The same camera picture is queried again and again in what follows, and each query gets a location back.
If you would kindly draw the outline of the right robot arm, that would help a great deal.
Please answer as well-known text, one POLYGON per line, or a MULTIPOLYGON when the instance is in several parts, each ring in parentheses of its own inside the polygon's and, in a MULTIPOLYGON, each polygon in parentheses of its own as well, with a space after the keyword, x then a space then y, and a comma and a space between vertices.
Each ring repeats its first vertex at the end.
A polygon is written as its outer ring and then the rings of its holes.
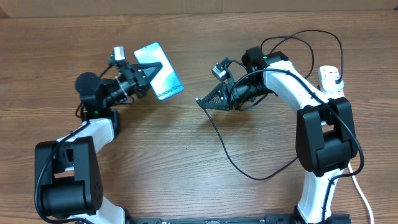
POLYGON ((301 199, 291 214, 268 214, 264 223, 351 223, 349 215, 336 215, 331 201, 338 179, 361 149, 355 136, 349 101, 337 91, 319 90, 301 76, 282 52, 264 54, 259 47, 241 58, 247 74, 234 80, 223 60, 212 69, 220 81, 196 102, 204 110, 240 110, 256 97, 273 93, 296 116, 295 150, 305 169, 301 199))

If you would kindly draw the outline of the Samsung Galaxy smartphone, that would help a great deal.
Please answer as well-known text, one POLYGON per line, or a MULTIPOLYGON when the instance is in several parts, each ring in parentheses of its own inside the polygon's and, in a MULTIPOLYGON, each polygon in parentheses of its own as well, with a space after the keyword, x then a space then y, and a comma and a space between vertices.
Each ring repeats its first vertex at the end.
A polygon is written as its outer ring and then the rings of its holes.
POLYGON ((140 64, 156 62, 162 64, 162 68, 150 82, 159 101, 166 100, 184 90, 183 83, 158 42, 134 51, 134 56, 140 64))

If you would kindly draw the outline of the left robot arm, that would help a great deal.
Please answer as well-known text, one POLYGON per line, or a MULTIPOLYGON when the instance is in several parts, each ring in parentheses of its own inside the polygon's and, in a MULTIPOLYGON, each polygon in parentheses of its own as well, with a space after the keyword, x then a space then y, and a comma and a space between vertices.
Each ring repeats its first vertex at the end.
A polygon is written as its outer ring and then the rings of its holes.
POLYGON ((162 64, 111 62, 109 67, 117 68, 116 78, 85 72, 75 81, 81 126, 35 147, 34 203, 39 217, 47 223, 134 221, 125 208, 104 196, 97 153, 119 135, 120 115, 114 107, 145 96, 162 64))

